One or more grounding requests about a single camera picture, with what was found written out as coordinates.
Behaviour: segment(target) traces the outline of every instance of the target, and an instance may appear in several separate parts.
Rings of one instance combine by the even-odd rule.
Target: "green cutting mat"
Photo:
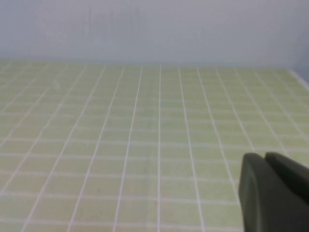
[[[309,163],[284,70],[0,61],[5,232],[241,232],[245,152]]]

